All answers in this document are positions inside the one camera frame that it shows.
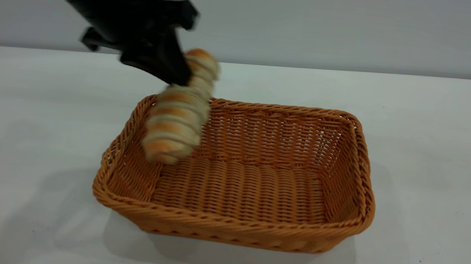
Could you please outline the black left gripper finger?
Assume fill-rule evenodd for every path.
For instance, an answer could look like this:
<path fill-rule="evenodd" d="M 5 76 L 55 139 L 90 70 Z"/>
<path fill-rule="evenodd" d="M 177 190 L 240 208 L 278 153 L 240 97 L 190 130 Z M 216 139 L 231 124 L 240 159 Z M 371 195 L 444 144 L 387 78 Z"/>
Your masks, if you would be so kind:
<path fill-rule="evenodd" d="M 124 48 L 120 61 L 169 85 L 186 86 L 192 77 L 174 31 L 144 33 Z"/>

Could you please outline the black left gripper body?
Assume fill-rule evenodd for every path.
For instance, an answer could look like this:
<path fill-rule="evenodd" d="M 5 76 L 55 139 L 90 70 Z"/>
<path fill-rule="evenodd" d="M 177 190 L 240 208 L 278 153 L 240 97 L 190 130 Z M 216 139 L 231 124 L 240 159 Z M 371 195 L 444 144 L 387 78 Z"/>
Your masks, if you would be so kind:
<path fill-rule="evenodd" d="M 111 1 L 87 18 L 90 27 L 81 42 L 90 51 L 101 47 L 125 51 L 142 46 L 172 55 L 182 51 L 177 29 L 192 30 L 198 18 L 198 9 L 189 0 Z"/>

